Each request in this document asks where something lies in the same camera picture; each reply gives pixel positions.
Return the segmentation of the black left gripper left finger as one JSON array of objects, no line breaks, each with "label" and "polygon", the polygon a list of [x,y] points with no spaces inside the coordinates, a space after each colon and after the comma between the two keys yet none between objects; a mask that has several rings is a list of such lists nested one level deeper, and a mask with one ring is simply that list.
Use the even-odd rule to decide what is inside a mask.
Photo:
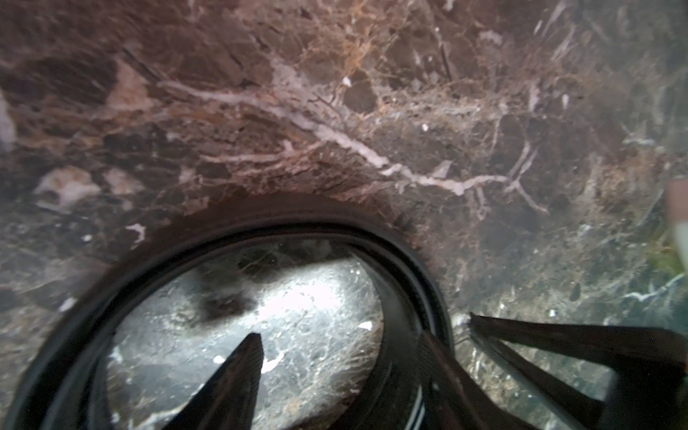
[{"label": "black left gripper left finger", "polygon": [[251,428],[263,358],[261,335],[250,333],[164,429]]}]

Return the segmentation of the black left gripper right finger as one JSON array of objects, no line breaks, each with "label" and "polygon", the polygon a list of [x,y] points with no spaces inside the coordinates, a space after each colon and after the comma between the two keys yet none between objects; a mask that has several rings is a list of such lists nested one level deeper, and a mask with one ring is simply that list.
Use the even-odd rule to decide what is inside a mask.
[{"label": "black left gripper right finger", "polygon": [[495,405],[428,331],[419,337],[417,364],[429,429],[533,428]]}]

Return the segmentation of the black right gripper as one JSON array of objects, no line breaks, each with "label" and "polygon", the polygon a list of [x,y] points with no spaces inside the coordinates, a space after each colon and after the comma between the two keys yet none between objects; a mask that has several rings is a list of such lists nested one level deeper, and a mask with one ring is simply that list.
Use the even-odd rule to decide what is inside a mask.
[{"label": "black right gripper", "polygon": [[[536,324],[471,315],[470,336],[512,378],[573,429],[668,429],[681,414],[687,340],[659,328]],[[616,374],[603,401],[530,363],[513,349],[592,362]]]}]

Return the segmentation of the black belt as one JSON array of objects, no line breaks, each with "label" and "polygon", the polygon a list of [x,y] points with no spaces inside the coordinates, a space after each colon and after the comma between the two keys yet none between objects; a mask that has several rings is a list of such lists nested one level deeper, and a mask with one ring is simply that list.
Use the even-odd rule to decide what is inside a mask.
[{"label": "black belt", "polygon": [[453,346],[442,293],[403,237],[356,204],[276,193],[220,204],[161,229],[106,272],[48,336],[23,374],[7,429],[109,429],[106,358],[116,328],[177,275],[223,252],[283,239],[323,239],[353,250],[373,271],[385,324],[376,363],[337,429],[419,429],[417,349],[423,333]]}]

